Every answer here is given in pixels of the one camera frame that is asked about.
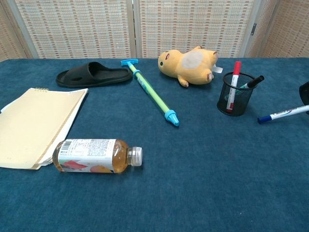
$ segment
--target bottle label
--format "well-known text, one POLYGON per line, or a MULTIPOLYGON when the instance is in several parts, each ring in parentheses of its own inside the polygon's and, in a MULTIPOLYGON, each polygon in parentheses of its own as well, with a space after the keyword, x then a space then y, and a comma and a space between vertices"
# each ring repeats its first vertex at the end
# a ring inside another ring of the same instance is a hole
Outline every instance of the bottle label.
POLYGON ((115 139, 67 139, 58 162, 65 172, 113 173, 115 139))

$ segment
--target blue marker cap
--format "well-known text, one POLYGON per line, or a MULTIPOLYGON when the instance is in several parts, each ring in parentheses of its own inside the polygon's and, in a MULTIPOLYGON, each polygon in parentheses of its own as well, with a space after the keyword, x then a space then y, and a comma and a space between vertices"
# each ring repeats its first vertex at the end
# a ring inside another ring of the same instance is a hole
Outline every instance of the blue marker cap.
POLYGON ((164 114, 164 117, 167 121, 171 122, 176 127, 179 126, 179 120, 177 118, 176 112, 173 110, 169 110, 164 114))
POLYGON ((267 115, 265 117, 258 117, 257 121, 259 122, 259 124, 261 124, 263 122, 271 121, 271 116, 267 115))

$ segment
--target plastic bottle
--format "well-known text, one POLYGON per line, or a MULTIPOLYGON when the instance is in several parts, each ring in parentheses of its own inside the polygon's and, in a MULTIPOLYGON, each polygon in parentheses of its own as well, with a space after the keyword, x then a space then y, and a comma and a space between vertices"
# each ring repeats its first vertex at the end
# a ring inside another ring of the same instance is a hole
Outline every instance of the plastic bottle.
POLYGON ((67 139, 56 147, 53 163, 61 172, 121 173, 141 166, 142 148, 119 139, 67 139))

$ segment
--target red marker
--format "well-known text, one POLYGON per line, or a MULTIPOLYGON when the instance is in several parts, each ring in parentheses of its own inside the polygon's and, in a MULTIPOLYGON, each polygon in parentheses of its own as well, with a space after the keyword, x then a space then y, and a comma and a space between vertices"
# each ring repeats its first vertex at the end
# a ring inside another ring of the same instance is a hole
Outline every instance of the red marker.
MULTIPOLYGON (((237 87, 237 81, 238 81, 238 77, 240 73, 240 68, 241 68, 241 62, 236 61, 234 71, 233 71, 233 78, 232 78, 231 86, 237 87)), ((226 106, 226 111, 229 113, 232 112, 233 107, 234 107, 235 92, 236 92, 236 89, 230 88, 227 106, 226 106)))

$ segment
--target blue table surface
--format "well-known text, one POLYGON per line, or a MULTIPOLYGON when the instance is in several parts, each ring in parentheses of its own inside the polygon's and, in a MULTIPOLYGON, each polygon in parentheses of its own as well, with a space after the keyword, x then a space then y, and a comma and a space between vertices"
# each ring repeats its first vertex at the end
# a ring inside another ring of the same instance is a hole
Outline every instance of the blue table surface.
MULTIPOLYGON (((0 108, 30 87, 58 87, 58 73, 121 59, 14 59, 0 63, 0 108)), ((143 165, 122 174, 61 173, 0 168, 0 231, 308 231, 309 115, 262 125, 266 116, 302 106, 309 58, 219 58, 223 73, 183 88, 160 73, 157 59, 136 68, 166 104, 168 123, 135 79, 89 88, 67 138, 122 139, 143 148, 143 165), (246 112, 232 117, 216 104, 223 75, 241 71, 265 80, 246 112)))

